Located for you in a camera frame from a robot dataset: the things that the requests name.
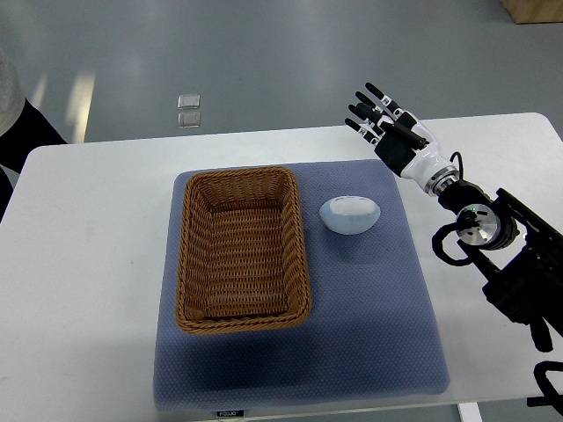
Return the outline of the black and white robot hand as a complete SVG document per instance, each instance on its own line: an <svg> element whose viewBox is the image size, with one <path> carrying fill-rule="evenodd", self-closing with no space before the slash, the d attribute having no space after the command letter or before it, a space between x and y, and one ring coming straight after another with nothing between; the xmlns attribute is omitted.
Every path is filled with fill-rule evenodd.
<svg viewBox="0 0 563 422"><path fill-rule="evenodd" d="M358 103L348 107L354 118L345 123L374 147L388 169L430 196L461 179L460 170L442 156L439 142L417 117L374 84L365 88L355 94Z"/></svg>

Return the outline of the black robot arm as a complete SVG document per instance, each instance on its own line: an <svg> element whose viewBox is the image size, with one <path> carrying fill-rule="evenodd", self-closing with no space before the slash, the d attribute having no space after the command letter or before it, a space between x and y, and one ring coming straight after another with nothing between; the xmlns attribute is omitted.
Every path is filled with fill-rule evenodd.
<svg viewBox="0 0 563 422"><path fill-rule="evenodd" d="M461 165L434 175L428 190L456 216L433 235L434 254L450 266L475 266L486 299L550 352L550 331L562 332L562 235L508 191L490 199L464 180Z"/></svg>

